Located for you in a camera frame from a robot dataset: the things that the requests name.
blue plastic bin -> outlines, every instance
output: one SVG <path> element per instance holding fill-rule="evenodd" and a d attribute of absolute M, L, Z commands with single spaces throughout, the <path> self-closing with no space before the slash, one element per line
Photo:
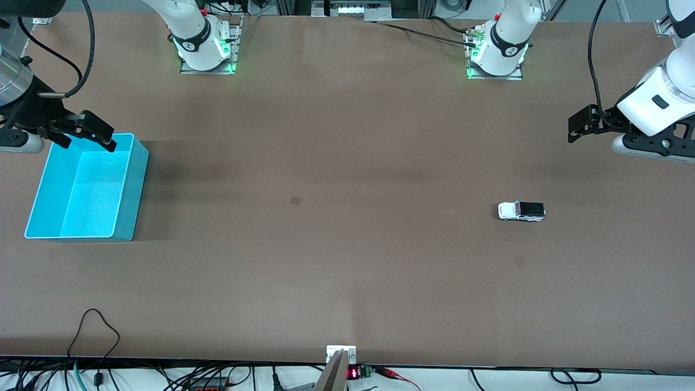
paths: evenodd
<path fill-rule="evenodd" d="M 27 239 L 130 241 L 140 207 L 149 152 L 133 134 L 114 134 L 115 152 L 73 138 L 70 148 L 51 145 Z"/>

white toy truck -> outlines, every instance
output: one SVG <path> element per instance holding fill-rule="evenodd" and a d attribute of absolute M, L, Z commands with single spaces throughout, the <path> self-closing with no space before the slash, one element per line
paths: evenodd
<path fill-rule="evenodd" d="M 546 216 L 546 210 L 540 202 L 502 202 L 497 206 L 500 219 L 528 221 L 535 223 L 542 221 Z"/>

brown table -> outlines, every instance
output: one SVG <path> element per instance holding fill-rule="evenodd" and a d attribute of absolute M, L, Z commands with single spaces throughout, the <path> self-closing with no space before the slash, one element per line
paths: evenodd
<path fill-rule="evenodd" d="M 455 45 L 309 17 L 262 19 L 235 76 L 181 76 L 156 15 L 95 18 L 66 104 L 151 152 L 136 239 L 25 240 L 45 152 L 1 155 L 0 353 L 61 354 L 94 306 L 119 356 L 321 361 L 344 343 L 372 362 L 695 369 L 695 171 L 610 135 L 567 143 L 594 101 L 588 24 L 540 24 L 505 82 L 466 80 Z M 65 13 L 36 33 L 84 64 L 86 31 Z M 601 24 L 606 105 L 670 50 L 650 24 Z M 499 221 L 516 199 L 548 218 Z M 96 318 L 84 337 L 77 353 L 113 342 Z"/>

